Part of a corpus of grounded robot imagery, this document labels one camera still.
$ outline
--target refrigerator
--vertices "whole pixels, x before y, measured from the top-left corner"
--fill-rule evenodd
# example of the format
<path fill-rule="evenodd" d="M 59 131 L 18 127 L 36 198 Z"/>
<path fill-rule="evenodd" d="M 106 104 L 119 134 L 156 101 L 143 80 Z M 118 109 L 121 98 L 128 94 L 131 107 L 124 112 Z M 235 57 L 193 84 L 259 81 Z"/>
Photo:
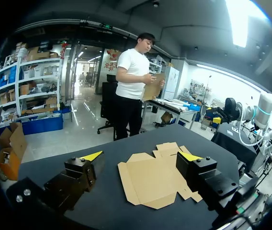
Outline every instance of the refrigerator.
<path fill-rule="evenodd" d="M 161 98 L 174 99 L 180 72 L 174 67 L 167 66 L 165 71 L 165 86 Z"/>

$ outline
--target desk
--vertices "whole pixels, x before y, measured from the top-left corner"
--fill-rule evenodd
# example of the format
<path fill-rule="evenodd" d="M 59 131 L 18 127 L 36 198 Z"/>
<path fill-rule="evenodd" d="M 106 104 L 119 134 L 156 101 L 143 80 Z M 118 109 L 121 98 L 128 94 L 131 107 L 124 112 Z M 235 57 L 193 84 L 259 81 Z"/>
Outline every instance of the desk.
<path fill-rule="evenodd" d="M 142 126 L 142 124 L 144 123 L 144 120 L 145 120 L 146 109 L 147 109 L 147 105 L 148 104 L 151 104 L 151 105 L 153 105 L 153 106 L 155 106 L 155 107 L 157 107 L 157 108 L 159 108 L 161 110 L 167 111 L 170 114 L 175 114 L 177 116 L 176 120 L 175 120 L 176 124 L 179 123 L 181 115 L 193 114 L 193 120 L 192 120 L 192 123 L 190 124 L 189 129 L 192 128 L 194 120 L 195 120 L 195 117 L 196 117 L 196 114 L 197 114 L 197 111 L 195 111 L 195 110 L 186 110 L 184 112 L 181 112 L 180 110 L 178 110 L 178 109 L 176 109 L 174 107 L 168 106 L 167 104 L 159 103 L 159 102 L 154 101 L 154 100 L 145 101 L 144 104 L 145 105 L 144 105 L 144 110 L 142 112 L 142 123 L 141 123 L 141 126 Z"/>
<path fill-rule="evenodd" d="M 100 150 L 104 151 L 105 167 L 90 193 L 84 193 L 65 216 L 81 224 L 96 229 L 116 230 L 153 230 L 153 229 L 197 229 L 207 230 L 217 217 L 209 211 L 202 200 L 195 203 L 192 199 L 183 201 L 179 194 L 175 202 L 159 210 L 137 205 L 126 200 L 117 164 L 126 162 L 133 153 L 146 152 L 153 156 L 156 144 L 177 142 L 186 146 L 194 155 L 210 156 L 218 162 L 217 169 L 225 176 L 239 183 L 237 158 L 200 135 L 173 124 L 73 153 L 22 163 L 19 180 L 29 177 L 39 186 L 50 180 L 64 169 L 64 161 L 72 156 L 81 157 Z"/>
<path fill-rule="evenodd" d="M 238 160 L 246 163 L 246 172 L 249 172 L 256 158 L 256 151 L 253 146 L 244 146 L 240 142 L 239 134 L 233 131 L 232 127 L 232 125 L 227 123 L 219 125 L 211 141 L 227 149 L 233 153 Z M 244 131 L 241 131 L 241 139 L 246 144 L 251 144 Z"/>

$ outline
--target doorway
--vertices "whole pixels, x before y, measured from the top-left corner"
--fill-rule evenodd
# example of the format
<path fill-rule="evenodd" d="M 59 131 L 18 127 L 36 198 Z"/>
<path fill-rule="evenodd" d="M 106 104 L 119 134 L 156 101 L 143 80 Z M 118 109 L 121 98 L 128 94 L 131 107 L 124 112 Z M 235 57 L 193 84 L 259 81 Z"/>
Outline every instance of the doorway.
<path fill-rule="evenodd" d="M 103 48 L 77 45 L 74 62 L 72 99 L 92 98 L 96 87 Z"/>

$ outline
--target white robotic arm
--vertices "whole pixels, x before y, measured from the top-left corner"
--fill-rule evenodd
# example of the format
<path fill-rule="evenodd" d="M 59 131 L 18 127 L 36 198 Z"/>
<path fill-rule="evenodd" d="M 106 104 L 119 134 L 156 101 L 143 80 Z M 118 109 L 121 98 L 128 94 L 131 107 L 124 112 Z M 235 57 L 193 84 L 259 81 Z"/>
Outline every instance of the white robotic arm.
<path fill-rule="evenodd" d="M 240 121 L 240 125 L 243 120 L 251 120 L 258 128 L 263 130 L 262 137 L 258 142 L 254 144 L 246 144 L 241 139 L 241 129 L 239 128 L 239 138 L 242 144 L 246 146 L 254 146 L 259 144 L 261 141 L 264 141 L 261 153 L 258 154 L 252 166 L 252 170 L 255 172 L 265 162 L 266 156 L 272 152 L 272 144 L 268 148 L 266 148 L 265 145 L 265 143 L 272 138 L 272 130 L 267 132 L 268 121 L 272 113 L 272 94 L 266 92 L 261 93 L 258 106 L 244 107 L 241 103 L 237 103 L 237 109 L 239 110 L 238 120 Z"/>

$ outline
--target exit sign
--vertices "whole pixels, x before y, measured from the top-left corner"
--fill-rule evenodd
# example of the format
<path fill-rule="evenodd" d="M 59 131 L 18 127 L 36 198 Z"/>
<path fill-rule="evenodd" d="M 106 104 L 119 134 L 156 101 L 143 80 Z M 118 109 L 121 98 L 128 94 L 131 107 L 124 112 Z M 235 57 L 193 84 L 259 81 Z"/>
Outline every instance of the exit sign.
<path fill-rule="evenodd" d="M 109 24 L 101 23 L 100 26 L 101 26 L 102 28 L 105 28 L 105 29 L 108 29 L 108 30 L 112 30 L 112 29 L 113 29 L 113 26 L 112 26 L 112 25 L 109 25 Z"/>

